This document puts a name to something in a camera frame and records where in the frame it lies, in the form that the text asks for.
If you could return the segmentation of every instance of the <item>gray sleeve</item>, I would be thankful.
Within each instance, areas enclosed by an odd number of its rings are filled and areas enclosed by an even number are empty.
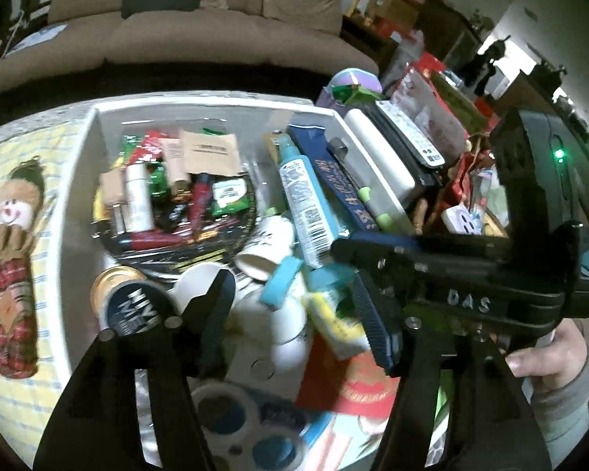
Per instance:
[[[589,347],[578,377],[556,391],[534,393],[531,405],[554,469],[589,428]]]

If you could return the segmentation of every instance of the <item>green pen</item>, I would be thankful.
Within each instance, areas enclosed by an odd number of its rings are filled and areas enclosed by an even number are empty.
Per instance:
[[[371,208],[371,188],[365,186],[364,180],[360,177],[359,174],[356,172],[350,173],[347,170],[347,167],[343,161],[344,157],[347,155],[347,147],[342,144],[340,138],[332,138],[329,143],[327,144],[327,150],[333,155],[336,159],[340,168],[342,169],[343,173],[349,179],[349,182],[353,184],[358,193],[358,198],[367,208],[374,219],[377,226],[380,227],[380,230],[387,232],[388,234],[396,233],[396,225],[393,222],[393,218],[391,218],[390,214],[384,213],[380,215],[376,215],[375,211]]]

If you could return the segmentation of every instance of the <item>cardboard box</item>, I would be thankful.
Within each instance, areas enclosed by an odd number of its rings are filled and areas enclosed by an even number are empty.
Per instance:
[[[409,32],[415,26],[419,10],[404,0],[369,0],[367,14],[380,16]]]

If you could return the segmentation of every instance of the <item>red packaging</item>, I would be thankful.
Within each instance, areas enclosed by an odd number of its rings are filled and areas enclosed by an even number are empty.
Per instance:
[[[398,386],[399,379],[388,377],[371,352],[338,361],[317,334],[295,403],[319,411],[386,419]]]
[[[127,166],[138,161],[151,162],[163,160],[164,150],[159,141],[161,138],[166,138],[166,135],[160,131],[148,131],[131,154],[131,157],[127,161]]]
[[[199,173],[192,186],[192,203],[190,204],[190,223],[195,239],[203,229],[203,216],[212,201],[212,179],[207,173]]]
[[[375,31],[381,37],[390,37],[396,30],[397,27],[390,21],[384,19],[383,17],[379,18],[375,23]]]

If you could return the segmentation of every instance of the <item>red plaid fabric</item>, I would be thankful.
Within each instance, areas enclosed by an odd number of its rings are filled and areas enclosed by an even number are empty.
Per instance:
[[[19,305],[20,313],[9,334],[0,324],[0,373],[11,379],[25,379],[37,372],[37,320],[25,259],[0,264],[0,296],[7,289]]]

